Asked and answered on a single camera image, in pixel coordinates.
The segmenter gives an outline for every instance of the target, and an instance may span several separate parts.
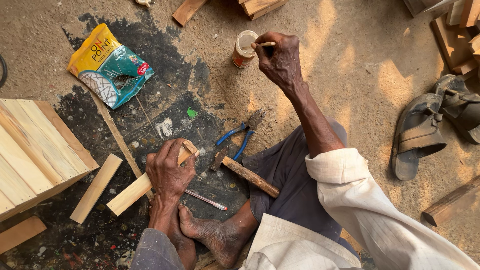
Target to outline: pliers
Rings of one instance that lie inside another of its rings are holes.
[[[267,114],[267,112],[262,113],[263,111],[264,111],[263,109],[258,110],[256,113],[254,113],[252,115],[252,117],[250,117],[250,119],[248,120],[248,122],[246,124],[244,122],[242,122],[239,127],[237,127],[234,130],[231,130],[230,132],[225,134],[225,136],[223,136],[216,143],[216,145],[219,146],[228,137],[230,137],[231,135],[233,135],[233,134],[235,134],[239,131],[242,131],[244,129],[249,129],[248,132],[247,132],[247,135],[245,136],[245,139],[243,140],[243,145],[241,146],[239,152],[233,158],[233,160],[237,160],[239,158],[239,156],[242,154],[245,147],[247,147],[248,139],[250,139],[250,136],[255,133],[255,131],[253,131],[253,130],[260,124],[260,122],[264,119],[265,115]]]

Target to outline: white sleeve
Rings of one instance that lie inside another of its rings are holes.
[[[375,260],[378,269],[477,269],[465,253],[418,221],[400,213],[368,170],[356,149],[305,158],[318,182],[327,213]]]

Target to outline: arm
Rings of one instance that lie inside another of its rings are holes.
[[[270,41],[274,49],[259,45]],[[297,37],[267,33],[252,48],[260,70],[283,90],[300,118],[310,152],[305,161],[322,206],[379,269],[480,269],[453,244],[400,213],[370,175],[367,161],[356,149],[344,149],[303,81]]]

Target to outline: wooden hammer handle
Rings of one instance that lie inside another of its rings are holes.
[[[261,190],[265,191],[268,195],[273,198],[277,198],[280,195],[278,188],[269,184],[265,179],[258,176],[254,172],[248,170],[247,168],[240,165],[238,162],[234,161],[229,157],[225,157],[222,162],[225,166],[229,167],[232,171],[237,173],[240,177],[246,179],[248,182],[259,187]]]

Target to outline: sandal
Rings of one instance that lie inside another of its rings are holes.
[[[455,75],[445,75],[433,87],[444,98],[440,113],[450,120],[471,144],[480,144],[480,96],[471,94],[465,82]]]
[[[441,103],[441,96],[424,94],[412,100],[400,116],[392,149],[392,167],[399,180],[413,180],[419,159],[447,146],[438,128]]]

